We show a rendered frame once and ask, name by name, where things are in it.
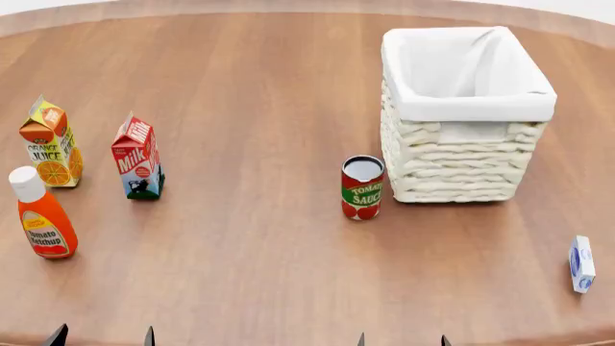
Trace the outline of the white wicker basket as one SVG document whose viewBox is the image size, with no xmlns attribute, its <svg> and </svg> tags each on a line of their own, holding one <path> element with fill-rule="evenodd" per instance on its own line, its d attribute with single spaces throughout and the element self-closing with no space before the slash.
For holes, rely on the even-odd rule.
<svg viewBox="0 0 615 346">
<path fill-rule="evenodd" d="M 396 201 L 468 203 L 515 195 L 546 123 L 404 120 L 381 85 L 381 151 Z"/>
</svg>

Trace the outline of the red milk carton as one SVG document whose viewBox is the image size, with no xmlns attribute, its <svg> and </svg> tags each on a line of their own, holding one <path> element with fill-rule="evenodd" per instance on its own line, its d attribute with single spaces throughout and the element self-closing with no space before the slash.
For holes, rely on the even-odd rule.
<svg viewBox="0 0 615 346">
<path fill-rule="evenodd" d="M 165 175 L 152 126 L 130 111 L 111 151 L 128 199 L 154 201 L 161 197 Z"/>
</svg>

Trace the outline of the white cloth basket liner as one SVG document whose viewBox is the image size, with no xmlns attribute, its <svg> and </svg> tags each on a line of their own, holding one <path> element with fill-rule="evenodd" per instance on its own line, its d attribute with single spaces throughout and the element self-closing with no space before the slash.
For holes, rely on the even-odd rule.
<svg viewBox="0 0 615 346">
<path fill-rule="evenodd" d="M 557 95 L 502 26 L 399 28 L 382 37 L 383 74 L 412 121 L 548 122 Z"/>
</svg>

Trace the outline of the tomato ketchup bottle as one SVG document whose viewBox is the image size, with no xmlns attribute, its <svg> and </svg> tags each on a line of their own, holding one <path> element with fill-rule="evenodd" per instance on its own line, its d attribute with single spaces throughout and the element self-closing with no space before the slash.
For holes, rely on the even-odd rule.
<svg viewBox="0 0 615 346">
<path fill-rule="evenodd" d="M 78 238 L 61 204 L 32 166 L 20 166 L 9 175 L 17 198 L 19 220 L 34 252 L 44 259 L 74 255 Z"/>
</svg>

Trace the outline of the tomato sauce can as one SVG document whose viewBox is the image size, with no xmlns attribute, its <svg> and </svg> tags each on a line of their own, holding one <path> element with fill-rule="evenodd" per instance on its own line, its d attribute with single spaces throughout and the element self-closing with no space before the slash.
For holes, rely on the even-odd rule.
<svg viewBox="0 0 615 346">
<path fill-rule="evenodd" d="M 356 155 L 342 163 L 341 207 L 347 218 L 367 221 L 379 215 L 384 165 L 369 155 Z"/>
</svg>

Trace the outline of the small white blue box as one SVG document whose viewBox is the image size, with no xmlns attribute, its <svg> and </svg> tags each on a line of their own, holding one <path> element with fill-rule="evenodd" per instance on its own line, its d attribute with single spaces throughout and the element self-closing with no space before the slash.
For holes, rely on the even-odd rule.
<svg viewBox="0 0 615 346">
<path fill-rule="evenodd" d="M 596 278 L 589 238 L 576 235 L 569 249 L 569 266 L 573 290 L 576 293 L 587 293 Z"/>
</svg>

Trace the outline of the orange juice carton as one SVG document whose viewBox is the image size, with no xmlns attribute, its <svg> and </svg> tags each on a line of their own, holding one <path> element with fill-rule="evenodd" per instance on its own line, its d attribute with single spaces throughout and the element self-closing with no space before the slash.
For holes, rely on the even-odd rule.
<svg viewBox="0 0 615 346">
<path fill-rule="evenodd" d="M 82 178 L 83 156 L 64 109 L 40 95 L 19 134 L 39 177 L 47 186 L 75 187 Z"/>
</svg>

